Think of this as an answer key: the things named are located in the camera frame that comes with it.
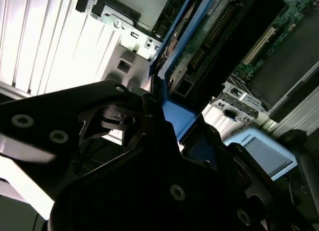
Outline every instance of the circuit board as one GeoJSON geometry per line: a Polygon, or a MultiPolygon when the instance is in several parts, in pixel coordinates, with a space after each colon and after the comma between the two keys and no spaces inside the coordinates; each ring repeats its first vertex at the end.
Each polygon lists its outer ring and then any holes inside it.
{"type": "Polygon", "coordinates": [[[243,62],[238,65],[233,75],[244,83],[249,82],[254,73],[263,65],[267,58],[276,50],[282,41],[291,33],[298,23],[307,16],[309,9],[314,7],[318,9],[318,0],[283,0],[286,7],[276,17],[270,25],[273,29],[271,36],[266,37],[264,43],[262,38],[259,43],[261,46],[257,47],[258,51],[250,51],[251,57],[244,58],[243,62]]]}

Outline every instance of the electronic component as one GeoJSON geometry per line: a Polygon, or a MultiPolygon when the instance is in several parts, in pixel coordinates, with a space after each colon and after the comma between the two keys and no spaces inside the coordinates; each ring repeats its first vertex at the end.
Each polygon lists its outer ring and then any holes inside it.
{"type": "Polygon", "coordinates": [[[257,44],[249,51],[247,56],[243,60],[243,64],[248,65],[254,57],[257,55],[257,53],[260,51],[260,49],[265,45],[265,43],[269,42],[269,38],[275,33],[276,29],[273,27],[270,27],[265,34],[262,36],[262,38],[257,42],[257,44]]]}
{"type": "MultiPolygon", "coordinates": [[[[270,25],[270,27],[274,28],[276,31],[266,40],[266,43],[264,43],[255,54],[251,54],[252,51],[250,51],[242,63],[240,63],[234,71],[234,75],[245,83],[248,83],[254,74],[263,66],[263,63],[268,59],[268,57],[277,49],[277,47],[280,46],[287,35],[291,33],[296,26],[298,26],[304,16],[309,14],[316,5],[316,0],[283,1],[286,3],[286,6],[270,25]],[[253,57],[246,60],[249,55],[253,55],[253,57]]],[[[258,48],[258,45],[264,35],[256,42],[254,48],[258,48]]]]}
{"type": "MultiPolygon", "coordinates": [[[[211,16],[202,20],[172,70],[170,97],[192,111],[201,112],[222,89],[215,81],[226,82],[284,7],[282,0],[219,1],[211,16]]],[[[267,43],[266,38],[274,34],[270,29],[262,43],[267,43]]],[[[260,44],[254,53],[262,47],[260,44]]]]}
{"type": "Polygon", "coordinates": [[[210,104],[224,112],[226,117],[243,123],[257,119],[258,111],[246,106],[226,93],[211,100],[210,104]]]}
{"type": "Polygon", "coordinates": [[[247,83],[276,122],[319,86],[318,20],[319,10],[313,9],[247,83]]]}

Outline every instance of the metal screw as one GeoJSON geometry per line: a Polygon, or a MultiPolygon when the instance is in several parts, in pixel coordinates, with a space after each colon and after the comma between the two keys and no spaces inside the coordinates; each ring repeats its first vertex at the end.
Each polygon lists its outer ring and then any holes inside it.
{"type": "Polygon", "coordinates": [[[300,231],[300,228],[296,224],[291,224],[293,231],[300,231]]]}
{"type": "Polygon", "coordinates": [[[241,147],[241,145],[237,145],[237,149],[239,150],[239,152],[244,152],[243,148],[241,147]]]}
{"type": "Polygon", "coordinates": [[[243,222],[245,225],[250,226],[251,225],[251,220],[249,215],[242,209],[239,209],[237,211],[238,218],[240,219],[241,222],[243,222]]]}
{"type": "Polygon", "coordinates": [[[179,185],[172,185],[170,187],[170,193],[176,200],[183,201],[185,199],[185,191],[179,185]]]}
{"type": "Polygon", "coordinates": [[[21,128],[27,128],[34,124],[34,120],[32,117],[25,114],[18,114],[11,118],[11,122],[13,125],[21,128]]]}
{"type": "Polygon", "coordinates": [[[120,28],[122,26],[122,23],[117,19],[114,21],[115,28],[120,28]]]}
{"type": "Polygon", "coordinates": [[[69,135],[63,130],[54,130],[50,132],[50,139],[58,144],[63,144],[69,139],[69,135]]]}
{"type": "Polygon", "coordinates": [[[123,93],[124,89],[121,86],[115,86],[116,90],[118,90],[119,92],[123,93]]]}

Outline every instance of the sticker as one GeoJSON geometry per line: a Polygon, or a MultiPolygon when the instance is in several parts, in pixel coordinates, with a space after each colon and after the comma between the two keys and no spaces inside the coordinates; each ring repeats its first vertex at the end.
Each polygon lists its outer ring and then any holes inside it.
{"type": "Polygon", "coordinates": [[[221,0],[214,0],[214,2],[211,4],[211,7],[209,8],[207,12],[207,15],[211,15],[214,12],[214,10],[216,9],[220,1],[221,0]]]}

